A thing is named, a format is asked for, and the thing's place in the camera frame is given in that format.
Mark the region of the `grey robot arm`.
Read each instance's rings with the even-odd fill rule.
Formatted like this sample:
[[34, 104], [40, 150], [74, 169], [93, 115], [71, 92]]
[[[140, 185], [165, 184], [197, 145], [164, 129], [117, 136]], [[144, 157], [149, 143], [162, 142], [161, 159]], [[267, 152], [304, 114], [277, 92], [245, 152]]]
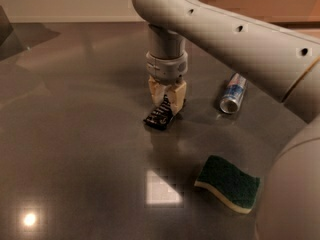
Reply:
[[197, 0], [132, 0], [306, 121], [264, 183], [255, 240], [320, 240], [320, 40]]

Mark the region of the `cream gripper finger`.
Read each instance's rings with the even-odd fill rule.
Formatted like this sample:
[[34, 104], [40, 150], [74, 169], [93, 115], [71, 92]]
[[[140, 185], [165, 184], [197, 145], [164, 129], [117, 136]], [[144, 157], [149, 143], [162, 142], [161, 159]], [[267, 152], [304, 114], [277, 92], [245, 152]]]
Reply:
[[153, 104], [159, 106], [163, 102], [166, 86], [158, 83], [152, 76], [149, 77], [148, 85]]
[[187, 84], [185, 81], [172, 85], [168, 89], [168, 99], [170, 102], [170, 108], [174, 115], [176, 115], [183, 107], [186, 90]]

